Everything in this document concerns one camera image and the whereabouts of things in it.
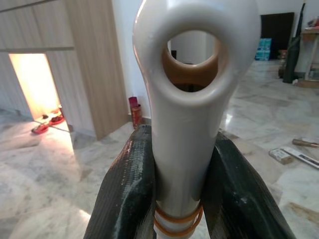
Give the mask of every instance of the lit doorway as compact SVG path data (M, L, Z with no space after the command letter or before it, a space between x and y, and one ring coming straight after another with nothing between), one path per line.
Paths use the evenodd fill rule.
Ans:
M34 121L68 131L44 53L9 54Z

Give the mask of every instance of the marble floor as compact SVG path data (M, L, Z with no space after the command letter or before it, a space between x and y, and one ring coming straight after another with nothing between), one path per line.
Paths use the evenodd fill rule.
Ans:
M297 160L283 166L267 150L294 136L319 138L319 91L281 83L277 68L277 62L253 64L221 128L260 173L296 237L316 239L319 172ZM0 239L80 239L132 126L95 141L54 128L31 135L35 125L0 110ZM204 220L192 238L209 238Z

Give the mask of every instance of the round hole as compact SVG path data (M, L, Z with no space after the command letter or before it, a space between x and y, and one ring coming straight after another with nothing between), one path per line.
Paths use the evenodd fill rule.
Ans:
M162 55L169 80L185 92L207 87L218 71L215 42L215 37L204 31L188 31L171 39Z

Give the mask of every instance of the black vacuum cleaner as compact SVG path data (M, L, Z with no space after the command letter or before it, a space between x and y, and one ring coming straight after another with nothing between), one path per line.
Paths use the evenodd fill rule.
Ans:
M294 79L297 78L295 76L295 68L298 62L299 52L300 52L301 28L303 24L305 6L306 6L306 3L303 4L303 7L300 12L300 18L299 18L296 35L295 37L293 37L288 47L287 63L286 63L286 68L284 73L284 80L283 80L284 83L291 84L294 81Z

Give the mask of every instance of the white ceramic pipe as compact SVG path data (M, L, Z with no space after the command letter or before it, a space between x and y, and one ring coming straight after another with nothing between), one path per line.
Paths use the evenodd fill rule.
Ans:
M175 87L162 62L167 42L189 30L205 31L220 42L215 79L194 93ZM143 1L134 51L152 111L157 203L168 216L184 218L196 210L223 112L254 59L259 37L255 0ZM186 67L196 70L201 64Z

